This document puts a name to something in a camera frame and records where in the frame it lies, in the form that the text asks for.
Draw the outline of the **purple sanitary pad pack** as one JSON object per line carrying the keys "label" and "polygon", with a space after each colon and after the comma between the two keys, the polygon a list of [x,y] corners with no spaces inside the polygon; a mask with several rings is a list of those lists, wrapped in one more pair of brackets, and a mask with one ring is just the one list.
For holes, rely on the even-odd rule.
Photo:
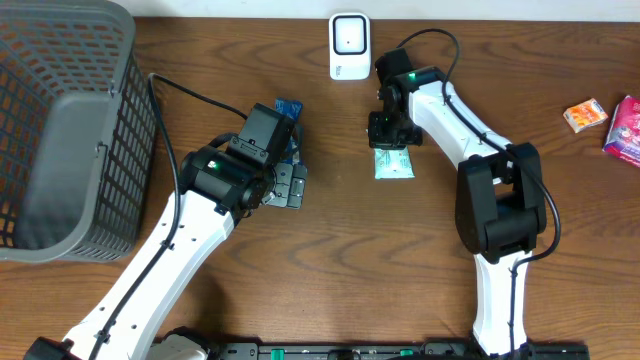
{"label": "purple sanitary pad pack", "polygon": [[627,95],[617,106],[603,151],[639,166],[639,100]]}

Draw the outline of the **orange tissue pack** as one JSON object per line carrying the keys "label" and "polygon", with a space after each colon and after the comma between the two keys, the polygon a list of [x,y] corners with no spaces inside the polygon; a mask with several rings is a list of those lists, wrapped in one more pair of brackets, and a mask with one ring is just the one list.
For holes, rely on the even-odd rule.
{"label": "orange tissue pack", "polygon": [[575,133],[602,124],[609,118],[594,98],[566,109],[563,117]]}

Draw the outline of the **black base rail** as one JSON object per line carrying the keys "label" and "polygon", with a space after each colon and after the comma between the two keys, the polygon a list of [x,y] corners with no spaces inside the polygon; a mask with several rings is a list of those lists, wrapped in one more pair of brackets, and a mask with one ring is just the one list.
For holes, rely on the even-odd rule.
{"label": "black base rail", "polygon": [[475,345],[462,340],[435,340],[426,343],[283,345],[228,343],[211,351],[215,360],[590,360],[586,345],[528,344],[515,355],[485,355]]}

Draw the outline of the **teal wet wipes packet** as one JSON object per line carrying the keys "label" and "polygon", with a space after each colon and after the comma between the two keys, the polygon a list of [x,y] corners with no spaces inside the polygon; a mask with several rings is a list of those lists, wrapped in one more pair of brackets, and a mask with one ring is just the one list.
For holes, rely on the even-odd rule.
{"label": "teal wet wipes packet", "polygon": [[414,172],[407,148],[402,150],[375,150],[375,179],[412,179]]}

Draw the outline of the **blue snack packet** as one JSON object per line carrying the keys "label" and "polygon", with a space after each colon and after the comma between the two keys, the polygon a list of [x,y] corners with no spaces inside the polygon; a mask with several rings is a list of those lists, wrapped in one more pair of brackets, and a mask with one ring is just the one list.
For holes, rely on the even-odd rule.
{"label": "blue snack packet", "polygon": [[299,118],[303,109],[303,104],[297,100],[277,98],[275,100],[275,109],[279,113],[290,117],[295,123],[294,130],[289,139],[282,161],[291,165],[299,165],[302,163],[301,145],[304,135],[302,126],[299,124]]}

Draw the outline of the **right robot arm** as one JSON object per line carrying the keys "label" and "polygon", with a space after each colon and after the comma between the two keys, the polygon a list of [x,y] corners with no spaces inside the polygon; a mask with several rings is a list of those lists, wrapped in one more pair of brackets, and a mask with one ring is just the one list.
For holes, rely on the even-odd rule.
{"label": "right robot arm", "polygon": [[477,278],[475,352],[520,356],[527,345],[524,260],[546,228],[544,196],[533,180],[541,173],[537,150],[492,131],[436,67],[377,76],[383,108],[369,116],[371,147],[401,150],[428,134],[457,171],[455,226]]}

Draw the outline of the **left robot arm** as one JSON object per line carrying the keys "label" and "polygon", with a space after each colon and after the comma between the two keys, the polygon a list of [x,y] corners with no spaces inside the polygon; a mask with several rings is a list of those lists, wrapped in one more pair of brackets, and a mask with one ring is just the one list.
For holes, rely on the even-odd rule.
{"label": "left robot arm", "polygon": [[297,209],[307,169],[298,148],[189,153],[157,225],[114,286],[62,341],[37,338],[38,359],[208,359],[213,350],[181,330],[155,339],[195,273],[240,220],[261,205]]}

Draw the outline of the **grey plastic mesh basket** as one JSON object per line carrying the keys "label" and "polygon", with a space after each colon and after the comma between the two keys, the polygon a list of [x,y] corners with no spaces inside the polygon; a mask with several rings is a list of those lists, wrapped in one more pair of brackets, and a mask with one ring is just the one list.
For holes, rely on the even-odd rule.
{"label": "grey plastic mesh basket", "polygon": [[1,257],[110,262],[135,246],[156,123],[136,27],[110,1],[1,5]]}

